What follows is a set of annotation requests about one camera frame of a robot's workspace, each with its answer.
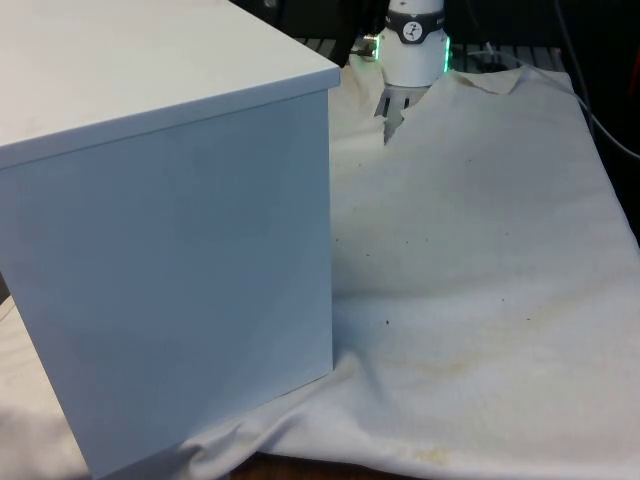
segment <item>black wire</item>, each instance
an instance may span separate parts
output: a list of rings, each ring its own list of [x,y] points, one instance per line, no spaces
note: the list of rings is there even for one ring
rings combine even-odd
[[[584,81],[584,76],[582,75],[582,68],[580,68],[580,63],[578,62],[578,56],[576,55],[576,51],[573,48],[573,42],[571,41],[571,36],[569,35],[569,30],[567,29],[567,24],[564,20],[564,14],[562,13],[562,8],[560,7],[560,0],[554,0],[554,7],[556,9],[556,16],[558,17],[558,25],[560,26],[560,32],[562,33],[563,41],[567,47],[567,51],[569,53],[569,57],[571,59],[571,63],[573,64],[573,69],[578,76],[578,83],[580,84],[580,90],[582,90],[582,100],[586,105],[587,110],[587,120],[589,122],[589,131],[591,132],[591,136],[594,137],[595,128],[593,125],[593,115],[591,113],[591,100],[589,99],[589,91],[587,90],[587,84]]]

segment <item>box side panel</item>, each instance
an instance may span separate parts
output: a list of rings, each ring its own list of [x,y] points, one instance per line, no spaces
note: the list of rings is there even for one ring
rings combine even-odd
[[[2,270],[102,476],[331,369],[327,95],[0,171]]]

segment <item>white cloth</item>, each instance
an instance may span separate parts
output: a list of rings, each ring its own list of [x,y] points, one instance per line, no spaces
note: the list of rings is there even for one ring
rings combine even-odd
[[[432,479],[638,478],[640,256],[575,99],[535,75],[509,95],[448,76],[389,145],[332,155],[335,371],[118,477],[211,479],[260,450]],[[1,477],[73,478],[2,308]]]

